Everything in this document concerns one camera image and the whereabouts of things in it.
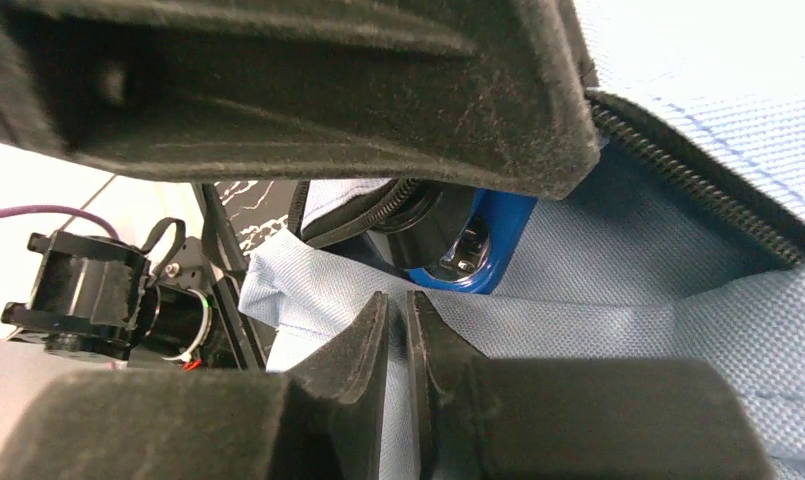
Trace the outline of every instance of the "black zipper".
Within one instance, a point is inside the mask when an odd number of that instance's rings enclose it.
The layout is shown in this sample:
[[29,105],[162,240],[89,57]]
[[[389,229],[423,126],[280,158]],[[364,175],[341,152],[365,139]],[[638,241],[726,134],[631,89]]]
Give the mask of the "black zipper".
[[290,209],[287,211],[287,229],[299,239],[302,238],[302,219],[305,217],[305,205],[308,202],[310,189],[310,180],[297,182],[293,198],[290,200]]
[[400,206],[410,200],[419,191],[419,187],[425,185],[425,183],[423,180],[415,179],[395,180],[395,184],[387,194],[382,196],[375,205],[372,205],[364,213],[337,228],[303,240],[314,248],[323,248],[360,235],[389,217]]
[[784,264],[795,266],[805,258],[805,225],[789,212],[649,112],[615,95],[588,92],[587,96],[602,134]]

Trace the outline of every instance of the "red wire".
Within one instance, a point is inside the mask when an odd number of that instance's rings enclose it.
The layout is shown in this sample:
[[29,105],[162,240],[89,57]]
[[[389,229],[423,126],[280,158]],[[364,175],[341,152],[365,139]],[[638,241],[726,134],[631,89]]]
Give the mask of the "red wire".
[[181,367],[181,368],[184,369],[184,371],[189,372],[190,370],[195,369],[196,367],[198,367],[201,364],[202,364],[201,360],[196,360],[195,362],[185,363],[184,366]]

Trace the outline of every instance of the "blue stitching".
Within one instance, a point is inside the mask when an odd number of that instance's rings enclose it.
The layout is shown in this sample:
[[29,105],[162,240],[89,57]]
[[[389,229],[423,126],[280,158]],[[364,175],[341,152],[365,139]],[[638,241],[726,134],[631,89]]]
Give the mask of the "blue stitching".
[[805,397],[802,395],[790,395],[784,393],[765,393],[765,392],[738,392],[741,397],[754,397],[761,400],[785,400],[793,403],[805,403]]
[[672,108],[673,110],[675,110],[676,112],[678,112],[679,114],[684,116],[697,129],[699,129],[703,133],[707,133],[715,142],[717,142],[720,145],[722,145],[723,148],[725,148],[729,153],[735,155],[736,157],[738,157],[739,160],[744,161],[750,167],[753,167],[753,170],[755,172],[758,172],[759,174],[763,175],[765,178],[767,178],[769,181],[771,181],[774,185],[776,185],[777,187],[782,188],[783,190],[785,190],[785,192],[789,193],[792,197],[796,198],[797,200],[800,201],[800,203],[805,205],[805,198],[802,195],[800,195],[799,193],[797,193],[794,190],[792,190],[791,187],[789,187],[786,183],[782,182],[781,180],[779,180],[778,178],[776,178],[775,176],[773,176],[769,172],[761,169],[760,166],[758,165],[758,163],[754,162],[752,159],[750,159],[749,157],[744,155],[744,153],[742,151],[734,148],[732,145],[729,144],[729,142],[727,142],[726,140],[723,140],[721,138],[718,138],[717,135],[715,135],[715,133],[711,130],[710,127],[704,125],[699,119],[697,119],[693,115],[687,113],[687,111],[684,108],[682,108],[682,107],[680,107],[680,106],[678,106],[678,105],[676,105],[676,104],[674,104],[672,102],[665,102],[661,97],[653,97],[653,100],[655,100],[657,102],[664,103],[667,107]]
[[292,325],[289,323],[279,323],[278,329],[284,330],[285,333],[293,335],[294,337],[298,337],[302,340],[309,340],[309,341],[328,342],[332,338],[337,336],[337,334],[328,334],[325,332],[320,332],[311,327],[301,327],[299,325]]

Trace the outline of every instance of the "screw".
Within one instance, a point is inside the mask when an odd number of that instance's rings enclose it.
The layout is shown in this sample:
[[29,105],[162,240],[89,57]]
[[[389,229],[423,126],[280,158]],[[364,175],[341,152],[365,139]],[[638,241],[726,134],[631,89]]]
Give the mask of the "screw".
[[164,273],[169,278],[175,278],[181,273],[181,265],[177,263],[170,263],[169,265],[164,268]]
[[476,266],[473,264],[473,262],[468,262],[466,260],[459,261],[458,262],[458,268],[462,272],[466,272],[466,273],[473,273],[473,272],[476,271]]

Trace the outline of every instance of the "zipper teeth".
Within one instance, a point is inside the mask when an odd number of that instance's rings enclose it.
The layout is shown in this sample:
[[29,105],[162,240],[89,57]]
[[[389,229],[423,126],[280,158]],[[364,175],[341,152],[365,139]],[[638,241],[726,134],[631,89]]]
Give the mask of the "zipper teeth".
[[799,264],[805,253],[752,210],[725,193],[694,169],[668,154],[631,125],[601,105],[591,106],[597,127],[620,142],[685,194],[733,224],[789,265]]
[[302,219],[305,217],[305,206],[308,203],[310,188],[311,182],[307,180],[301,180],[296,184],[296,190],[290,200],[290,210],[287,212],[287,229],[300,239],[302,238]]
[[363,224],[366,228],[372,228],[379,222],[390,216],[397,208],[405,203],[414,193],[414,190],[422,184],[420,180],[403,179],[393,187],[393,191],[387,196],[386,201],[376,205],[376,210],[372,209],[364,218]]
[[394,185],[390,191],[387,192],[387,195],[378,203],[370,207],[369,210],[349,223],[335,228],[329,232],[317,235],[316,237],[307,240],[306,243],[314,248],[323,248],[366,232],[385,218],[389,217],[397,208],[399,208],[411,197],[411,194],[413,194],[416,188],[422,183],[422,180],[398,180],[396,185]]

